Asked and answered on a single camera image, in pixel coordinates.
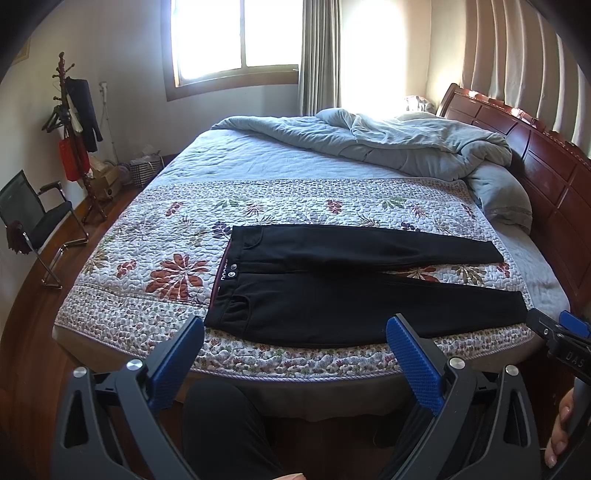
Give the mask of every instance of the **dark red wooden headboard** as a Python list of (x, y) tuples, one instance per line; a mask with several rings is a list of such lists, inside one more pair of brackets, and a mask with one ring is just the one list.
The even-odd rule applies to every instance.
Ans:
[(506, 136), (511, 173), (530, 196), (531, 238), (579, 314), (591, 300), (591, 161), (538, 119), (452, 83), (439, 116)]

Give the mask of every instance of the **power cord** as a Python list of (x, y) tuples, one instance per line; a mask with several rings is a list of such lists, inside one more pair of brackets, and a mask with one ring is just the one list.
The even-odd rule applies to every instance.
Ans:
[(107, 128), (109, 129), (109, 135), (111, 137), (111, 146), (113, 147), (113, 155), (115, 156), (115, 162), (119, 165), (119, 157), (115, 148), (115, 140), (113, 140), (113, 132), (111, 131), (111, 123), (109, 122), (109, 109), (107, 108), (107, 82), (99, 82), (100, 95), (103, 98), (103, 113), (100, 117), (100, 127), (103, 128), (103, 121), (107, 120)]

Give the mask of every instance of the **human hand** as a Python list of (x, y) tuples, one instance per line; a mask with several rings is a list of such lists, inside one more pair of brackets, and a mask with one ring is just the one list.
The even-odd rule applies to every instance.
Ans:
[(291, 475), (285, 475), (281, 478), (275, 478), (275, 480), (306, 480), (303, 473), (292, 473)]
[(548, 445), (546, 446), (546, 451), (544, 452), (544, 460), (546, 465), (548, 465), (550, 468), (554, 468), (556, 462), (558, 461), (558, 455), (563, 453), (569, 444), (569, 436), (565, 431), (565, 427), (566, 422), (573, 412), (573, 391), (574, 388), (572, 388), (564, 396), (564, 398), (560, 400), (560, 405), (558, 406), (558, 416), (554, 422), (552, 436), (550, 437), (550, 440), (548, 440)]

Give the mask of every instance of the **black mesh chair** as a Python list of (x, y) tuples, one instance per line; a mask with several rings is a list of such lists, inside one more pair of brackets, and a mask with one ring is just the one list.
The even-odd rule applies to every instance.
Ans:
[[(64, 201), (47, 212), (41, 203), (39, 195), (51, 189), (57, 189)], [(76, 222), (80, 225), (80, 229), (84, 232), (84, 238), (63, 244), (56, 252), (49, 266), (47, 266), (41, 259), (39, 250), (68, 213), (72, 213)], [(41, 281), (48, 287), (61, 288), (61, 282), (53, 271), (57, 261), (66, 248), (88, 243), (88, 233), (84, 229), (80, 219), (74, 213), (72, 203), (66, 199), (61, 189), (61, 183), (55, 181), (41, 187), (39, 192), (36, 193), (21, 170), (0, 190), (0, 218), (2, 218), (7, 228), (14, 222), (19, 222), (22, 225), (22, 235), (25, 242), (35, 252), (39, 262), (47, 270)], [(50, 277), (55, 280), (54, 283), (49, 282)]]

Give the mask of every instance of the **person's leg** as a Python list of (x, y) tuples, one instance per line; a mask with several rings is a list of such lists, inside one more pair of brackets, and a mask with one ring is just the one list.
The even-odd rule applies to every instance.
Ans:
[(433, 420), (433, 413), (428, 408), (414, 404), (404, 427), (396, 440), (394, 452), (390, 460), (378, 476), (378, 480), (392, 480)]
[(183, 454), (200, 480), (272, 480), (285, 475), (260, 414), (222, 380), (193, 384), (183, 407)]

